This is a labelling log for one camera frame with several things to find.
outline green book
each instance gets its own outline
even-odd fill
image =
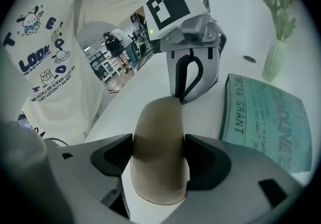
[[[311,132],[302,101],[264,82],[228,75],[219,139],[263,152],[289,173],[311,170]]]

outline beige object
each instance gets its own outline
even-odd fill
[[[184,199],[186,165],[183,156],[182,105],[164,97],[142,110],[133,140],[131,179],[137,194],[155,204]]]

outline white t-shirt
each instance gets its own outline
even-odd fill
[[[124,48],[132,43],[132,39],[120,29],[113,30],[111,34],[120,41]]]
[[[85,2],[82,8],[87,12],[79,18],[97,20],[88,11],[89,0]],[[16,0],[0,27],[1,42],[32,85],[23,108],[28,120],[59,139],[77,137],[89,128],[104,90],[76,41],[74,4],[75,0]],[[130,8],[118,19],[131,13]]]

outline green vase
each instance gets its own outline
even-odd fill
[[[276,40],[271,46],[269,53],[265,59],[262,77],[271,82],[280,72],[286,54],[286,44],[280,40]]]

